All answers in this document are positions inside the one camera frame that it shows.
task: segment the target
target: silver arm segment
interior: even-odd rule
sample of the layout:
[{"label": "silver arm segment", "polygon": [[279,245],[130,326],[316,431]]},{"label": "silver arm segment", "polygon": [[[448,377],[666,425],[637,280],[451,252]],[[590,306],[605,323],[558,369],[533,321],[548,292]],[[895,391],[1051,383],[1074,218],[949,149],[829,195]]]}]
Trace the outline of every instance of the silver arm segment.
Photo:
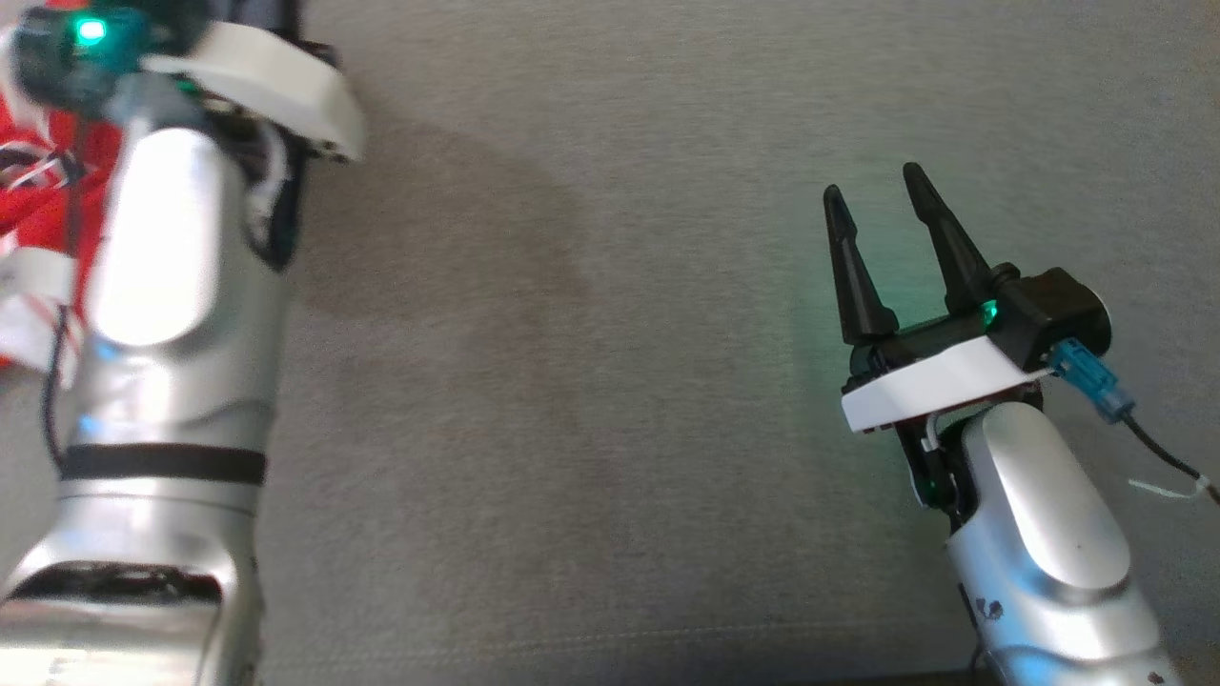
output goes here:
[{"label": "silver arm segment", "polygon": [[1180,685],[1114,515],[1054,425],[1004,403],[961,449],[977,509],[949,555],[1009,686]]},{"label": "silver arm segment", "polygon": [[59,516],[0,590],[2,686],[255,680],[287,291],[248,243],[237,164],[146,123],[112,179]]}]

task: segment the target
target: black cable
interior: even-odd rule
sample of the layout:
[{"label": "black cable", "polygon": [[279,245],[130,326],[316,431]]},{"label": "black cable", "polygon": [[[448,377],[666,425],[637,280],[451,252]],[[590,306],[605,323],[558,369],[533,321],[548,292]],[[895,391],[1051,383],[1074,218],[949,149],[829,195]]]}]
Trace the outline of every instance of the black cable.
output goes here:
[{"label": "black cable", "polygon": [[[1141,443],[1143,443],[1149,450],[1152,450],[1154,455],[1160,458],[1163,463],[1190,476],[1194,481],[1202,478],[1203,475],[1199,474],[1199,470],[1175,458],[1172,454],[1170,454],[1169,450],[1163,448],[1160,443],[1153,439],[1152,436],[1148,436],[1148,432],[1144,431],[1142,426],[1139,426],[1139,422],[1137,422],[1136,419],[1131,416],[1130,411],[1124,413],[1122,415],[1119,416],[1119,419],[1121,419],[1122,424],[1127,425],[1127,428],[1131,430],[1131,433],[1135,433],[1136,438],[1138,438]],[[1208,492],[1208,496],[1210,496],[1211,499],[1215,500],[1218,505],[1220,505],[1220,489],[1216,488],[1216,485],[1209,483],[1205,491]]]},{"label": "black cable", "polygon": [[966,671],[970,674],[970,686],[978,684],[978,660],[983,657],[983,641],[982,638],[975,643],[975,652],[970,655],[970,665]]},{"label": "black cable", "polygon": [[[63,254],[76,261],[77,248],[81,242],[81,179],[84,177],[84,161],[82,144],[84,143],[88,122],[84,116],[77,115],[76,125],[72,127],[72,143],[68,154],[63,159],[63,171],[67,183],[67,208],[65,209]],[[60,441],[55,426],[55,397],[60,385],[60,358],[63,354],[63,341],[68,333],[68,320],[72,312],[72,300],[76,294],[76,283],[71,284],[68,301],[60,305],[59,322],[55,326],[55,342],[51,345],[51,363],[46,370],[46,382],[43,386],[43,439],[46,442],[46,452],[51,457],[55,469],[63,472],[63,453],[60,450]]]}]

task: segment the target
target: blue connector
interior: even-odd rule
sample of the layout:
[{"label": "blue connector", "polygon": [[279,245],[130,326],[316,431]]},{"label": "blue connector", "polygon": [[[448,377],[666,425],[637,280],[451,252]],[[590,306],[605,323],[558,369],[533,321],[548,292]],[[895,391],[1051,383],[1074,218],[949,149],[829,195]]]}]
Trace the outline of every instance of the blue connector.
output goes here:
[{"label": "blue connector", "polygon": [[1136,406],[1135,399],[1119,386],[1119,377],[1075,338],[1055,343],[1050,349],[1050,369],[1085,393],[1105,424],[1118,424]]}]

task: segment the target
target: white plastic mount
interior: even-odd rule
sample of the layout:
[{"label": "white plastic mount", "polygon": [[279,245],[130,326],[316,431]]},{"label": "white plastic mount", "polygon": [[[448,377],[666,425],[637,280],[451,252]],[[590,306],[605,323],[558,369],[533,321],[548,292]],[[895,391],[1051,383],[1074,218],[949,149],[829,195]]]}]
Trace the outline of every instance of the white plastic mount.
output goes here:
[{"label": "white plastic mount", "polygon": [[365,116],[339,70],[261,28],[212,22],[182,56],[145,55],[150,72],[185,74],[334,156],[360,160]]},{"label": "white plastic mount", "polygon": [[980,336],[852,391],[843,395],[843,414],[852,431],[867,431],[965,405],[1048,374],[1022,371]]}]

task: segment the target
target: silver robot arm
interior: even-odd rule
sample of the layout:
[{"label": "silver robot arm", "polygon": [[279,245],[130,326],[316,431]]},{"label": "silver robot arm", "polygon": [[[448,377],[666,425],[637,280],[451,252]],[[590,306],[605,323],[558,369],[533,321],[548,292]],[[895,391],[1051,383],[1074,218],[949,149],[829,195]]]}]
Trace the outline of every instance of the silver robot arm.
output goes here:
[{"label": "silver robot arm", "polygon": [[[30,12],[35,37],[63,18]],[[95,110],[123,126],[123,151],[57,516],[0,586],[0,686],[256,682],[254,524],[288,301],[266,183],[292,173],[284,132],[351,159],[362,120],[338,72],[267,32],[214,22],[193,51],[156,60]],[[298,92],[266,81],[285,70]],[[262,115],[259,181],[182,93],[199,83]]]},{"label": "silver robot arm", "polygon": [[1122,530],[1050,420],[998,404],[969,421],[960,452],[975,504],[948,551],[1004,684],[1183,684]]},{"label": "silver robot arm", "polygon": [[[903,176],[936,248],[948,315],[899,328],[842,194],[827,188],[843,341],[853,347],[848,425],[893,430],[916,498],[948,515],[963,599],[1005,685],[1182,684],[1119,524],[1042,414],[1039,385],[1057,352],[1096,361],[1110,345],[1109,314],[1064,270],[1022,278],[1009,264],[988,267],[924,170],[911,162]],[[1108,388],[1093,372],[1072,374]],[[1119,393],[1104,402],[1110,414],[1130,411]],[[970,408],[974,416],[937,430],[938,416]]]}]

